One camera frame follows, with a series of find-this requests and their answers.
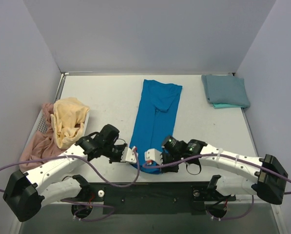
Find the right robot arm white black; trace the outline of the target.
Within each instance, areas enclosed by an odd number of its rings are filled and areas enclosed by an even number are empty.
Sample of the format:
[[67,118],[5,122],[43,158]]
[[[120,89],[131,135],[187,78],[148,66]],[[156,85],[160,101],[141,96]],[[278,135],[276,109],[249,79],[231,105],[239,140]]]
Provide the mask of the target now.
[[226,195],[257,195],[270,204],[282,204],[288,173],[278,159],[266,154],[264,157],[251,157],[224,151],[204,141],[191,139],[178,141],[167,136],[162,143],[162,163],[176,162],[186,158],[199,167],[218,168],[242,177],[230,180],[221,177],[207,187],[211,199]]

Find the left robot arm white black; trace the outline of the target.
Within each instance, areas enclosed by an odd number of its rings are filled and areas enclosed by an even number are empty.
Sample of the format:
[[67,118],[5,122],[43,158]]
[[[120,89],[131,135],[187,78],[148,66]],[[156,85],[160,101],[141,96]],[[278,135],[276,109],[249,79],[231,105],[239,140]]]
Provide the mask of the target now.
[[81,137],[58,157],[25,173],[20,170],[11,174],[4,201],[20,222],[35,216],[39,210],[66,198],[86,200],[90,195],[102,197],[81,175],[69,175],[75,168],[100,156],[109,162],[136,163],[136,149],[126,143],[117,145],[119,130],[111,124],[100,132]]

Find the bright blue t shirt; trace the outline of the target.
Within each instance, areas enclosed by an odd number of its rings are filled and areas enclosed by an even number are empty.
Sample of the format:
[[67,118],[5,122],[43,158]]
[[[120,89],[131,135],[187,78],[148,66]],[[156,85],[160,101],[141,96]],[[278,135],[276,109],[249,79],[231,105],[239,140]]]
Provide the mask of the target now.
[[149,149],[161,150],[162,141],[172,135],[182,86],[144,80],[130,147],[138,149],[140,170],[160,174],[159,169],[146,169],[144,153]]

